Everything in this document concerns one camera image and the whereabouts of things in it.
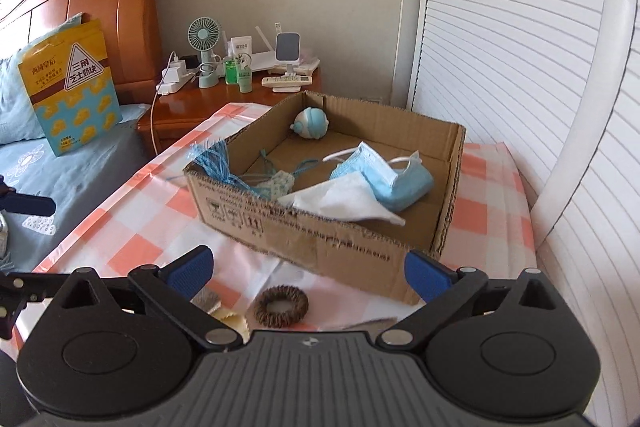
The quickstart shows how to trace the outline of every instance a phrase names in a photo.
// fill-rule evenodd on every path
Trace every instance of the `blue gripper pad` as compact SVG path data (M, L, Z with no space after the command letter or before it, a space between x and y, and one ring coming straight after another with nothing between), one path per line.
M185 299L194 298L213 275L213 253L200 245L158 271L158 279Z
M413 250L404 256L404 278L425 302L433 301L458 280L453 270Z

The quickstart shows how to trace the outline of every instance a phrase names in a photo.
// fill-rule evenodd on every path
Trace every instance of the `cardboard box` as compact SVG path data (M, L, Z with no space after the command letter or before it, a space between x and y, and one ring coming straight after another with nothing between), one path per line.
M329 131L306 140L289 130L305 107L322 108ZM404 227L385 221L331 221L213 181L190 163L184 172L200 219L257 251L280 256L311 272L407 304L418 296L404 280L411 248L439 259L453 213L465 139L464 127L417 113L309 91L293 95L226 139L233 174L263 172L260 149L276 169L292 172L302 160L367 142L384 158L418 150L434 178L429 194L399 215ZM325 181L334 162L302 173L294 190Z

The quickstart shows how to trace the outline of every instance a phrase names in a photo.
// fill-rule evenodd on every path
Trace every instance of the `table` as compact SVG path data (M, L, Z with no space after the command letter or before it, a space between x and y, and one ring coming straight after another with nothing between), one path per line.
M226 85L224 78L220 79L217 86L200 89L196 79L188 82L178 92L158 97L154 107L154 134L158 153L166 150L176 140L185 136L229 102L260 103L272 106L290 96L290 93L277 93L269 87L262 87L261 81L265 76L277 76L277 74L256 71L252 78L253 90L248 93L241 93L237 85ZM312 78L313 84L302 89L322 92L319 69L314 71ZM138 133L143 139L148 157L156 156L151 142L150 112L138 122Z

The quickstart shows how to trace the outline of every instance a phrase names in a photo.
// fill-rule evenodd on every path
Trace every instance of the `brown hair tie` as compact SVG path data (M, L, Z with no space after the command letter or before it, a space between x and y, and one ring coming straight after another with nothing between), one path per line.
M277 301L288 301L291 309L285 312L271 312L269 304ZM305 293L295 286L274 286L260 295L255 305L255 319L265 328L287 328L302 320L309 309L309 301Z

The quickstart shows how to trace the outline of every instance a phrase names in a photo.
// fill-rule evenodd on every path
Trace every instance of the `surgical mask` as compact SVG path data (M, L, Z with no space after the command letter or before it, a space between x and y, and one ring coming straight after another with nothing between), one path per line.
M346 160L339 156L351 154ZM398 156L386 161L369 145L361 142L356 148L346 149L326 156L322 161L340 162L329 179L344 176L350 172L361 172L376 199L391 212L401 212L414 204L433 187L433 176L424 168L419 153ZM404 169L394 169L391 165L406 163Z

